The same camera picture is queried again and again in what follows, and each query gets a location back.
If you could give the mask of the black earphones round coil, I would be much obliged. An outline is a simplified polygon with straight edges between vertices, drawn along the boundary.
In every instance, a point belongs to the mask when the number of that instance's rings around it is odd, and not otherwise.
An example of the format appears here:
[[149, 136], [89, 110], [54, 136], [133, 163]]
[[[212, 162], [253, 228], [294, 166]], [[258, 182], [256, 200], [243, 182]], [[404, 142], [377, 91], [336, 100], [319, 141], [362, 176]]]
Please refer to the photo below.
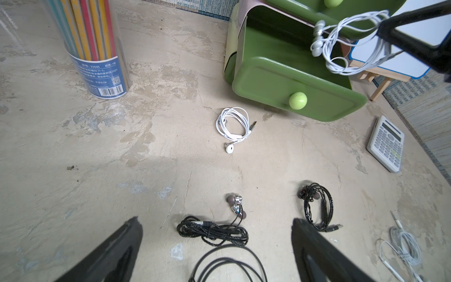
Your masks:
[[310, 183], [297, 192], [297, 197], [304, 201], [304, 217], [316, 231], [330, 233], [343, 228], [342, 224], [331, 224], [334, 201], [327, 188], [319, 183]]

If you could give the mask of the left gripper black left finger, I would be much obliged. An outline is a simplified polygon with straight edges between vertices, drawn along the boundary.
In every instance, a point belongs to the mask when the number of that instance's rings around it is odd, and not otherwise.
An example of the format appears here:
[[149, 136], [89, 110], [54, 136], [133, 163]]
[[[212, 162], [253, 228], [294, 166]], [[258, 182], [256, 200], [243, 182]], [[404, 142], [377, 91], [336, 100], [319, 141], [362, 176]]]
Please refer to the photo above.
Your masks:
[[58, 282], [130, 281], [143, 238], [143, 227], [135, 216], [89, 253]]

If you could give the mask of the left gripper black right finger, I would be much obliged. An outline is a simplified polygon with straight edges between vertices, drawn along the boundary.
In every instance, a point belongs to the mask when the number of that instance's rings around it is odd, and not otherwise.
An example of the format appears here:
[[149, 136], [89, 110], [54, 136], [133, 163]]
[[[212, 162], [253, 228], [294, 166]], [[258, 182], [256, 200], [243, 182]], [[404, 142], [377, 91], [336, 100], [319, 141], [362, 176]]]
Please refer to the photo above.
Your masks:
[[294, 219], [291, 242], [302, 282], [372, 282], [306, 220]]

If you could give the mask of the black earphones small coil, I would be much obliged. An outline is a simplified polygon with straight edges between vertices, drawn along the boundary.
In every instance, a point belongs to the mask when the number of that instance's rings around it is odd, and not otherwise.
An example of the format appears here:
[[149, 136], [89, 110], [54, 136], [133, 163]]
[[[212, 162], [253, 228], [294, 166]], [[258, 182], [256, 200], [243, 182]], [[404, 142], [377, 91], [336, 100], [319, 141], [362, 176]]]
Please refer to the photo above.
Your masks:
[[220, 247], [226, 242], [239, 247], [246, 246], [249, 242], [249, 233], [241, 226], [247, 217], [242, 204], [243, 198], [238, 194], [229, 194], [226, 201], [236, 216], [231, 223], [218, 224], [200, 220], [195, 216], [187, 216], [177, 225], [178, 234], [186, 238], [199, 237], [213, 247]]

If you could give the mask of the black earphones large loop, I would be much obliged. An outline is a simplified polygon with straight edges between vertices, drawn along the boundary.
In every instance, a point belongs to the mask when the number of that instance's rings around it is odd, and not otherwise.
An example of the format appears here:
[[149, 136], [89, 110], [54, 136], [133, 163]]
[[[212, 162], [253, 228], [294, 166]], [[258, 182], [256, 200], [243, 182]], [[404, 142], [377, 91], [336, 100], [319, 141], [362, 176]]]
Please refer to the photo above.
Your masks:
[[[211, 262], [207, 263], [203, 268], [201, 268], [202, 264], [213, 254], [225, 250], [225, 249], [239, 249], [241, 251], [245, 251], [249, 255], [253, 257], [253, 259], [257, 262], [258, 267], [260, 268], [260, 272], [258, 272], [253, 266], [242, 261], [237, 260], [232, 257], [218, 257], [213, 259]], [[251, 249], [244, 246], [236, 246], [233, 244], [225, 244], [219, 247], [215, 247], [214, 249], [206, 252], [202, 255], [201, 258], [195, 264], [190, 277], [188, 279], [189, 282], [206, 282], [210, 278], [210, 276], [219, 268], [224, 266], [235, 266], [238, 267], [248, 279], [249, 282], [253, 282], [254, 278], [257, 279], [258, 282], [267, 282], [268, 276], [265, 271], [265, 267], [260, 260], [260, 258], [253, 252]]]

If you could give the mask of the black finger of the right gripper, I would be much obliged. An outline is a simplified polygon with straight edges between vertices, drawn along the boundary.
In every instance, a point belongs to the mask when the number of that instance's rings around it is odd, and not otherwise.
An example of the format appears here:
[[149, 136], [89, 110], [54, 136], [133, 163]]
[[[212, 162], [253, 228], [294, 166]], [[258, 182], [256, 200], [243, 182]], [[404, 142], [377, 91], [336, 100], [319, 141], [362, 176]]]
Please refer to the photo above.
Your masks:
[[451, 81], [450, 1], [405, 1], [377, 36]]

